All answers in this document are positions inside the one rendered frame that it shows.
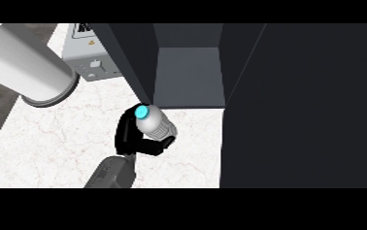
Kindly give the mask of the dark grey cabinet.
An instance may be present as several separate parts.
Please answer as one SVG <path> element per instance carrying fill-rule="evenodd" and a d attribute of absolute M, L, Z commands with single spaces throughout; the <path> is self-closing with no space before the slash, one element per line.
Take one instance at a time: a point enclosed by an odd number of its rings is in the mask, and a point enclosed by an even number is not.
<path fill-rule="evenodd" d="M 244 74 L 262 23 L 95 23 L 139 101 L 222 109 Z"/>

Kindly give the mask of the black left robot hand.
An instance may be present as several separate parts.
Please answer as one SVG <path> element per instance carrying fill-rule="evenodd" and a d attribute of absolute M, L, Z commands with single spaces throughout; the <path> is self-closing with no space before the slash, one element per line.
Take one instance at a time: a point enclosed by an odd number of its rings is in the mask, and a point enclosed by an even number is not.
<path fill-rule="evenodd" d="M 130 155 L 136 152 L 158 156 L 176 140 L 176 136 L 170 136 L 161 141 L 152 140 L 136 127 L 136 108 L 148 104 L 139 103 L 129 108 L 120 116 L 115 134 L 114 148 L 120 155 Z"/>

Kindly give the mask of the pale grey appliance box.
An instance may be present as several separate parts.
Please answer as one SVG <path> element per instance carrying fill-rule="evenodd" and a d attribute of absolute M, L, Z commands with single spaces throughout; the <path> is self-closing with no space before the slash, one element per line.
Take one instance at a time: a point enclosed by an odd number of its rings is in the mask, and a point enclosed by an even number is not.
<path fill-rule="evenodd" d="M 87 82 L 117 78 L 121 72 L 87 23 L 71 23 L 62 59 Z"/>

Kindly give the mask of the white cylinder with grey rim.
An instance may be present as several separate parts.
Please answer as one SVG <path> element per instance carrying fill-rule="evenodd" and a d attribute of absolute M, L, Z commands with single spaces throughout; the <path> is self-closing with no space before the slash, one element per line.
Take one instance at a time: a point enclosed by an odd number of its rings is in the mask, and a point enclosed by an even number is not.
<path fill-rule="evenodd" d="M 0 83 L 35 108 L 59 104 L 80 75 L 21 23 L 0 23 Z"/>

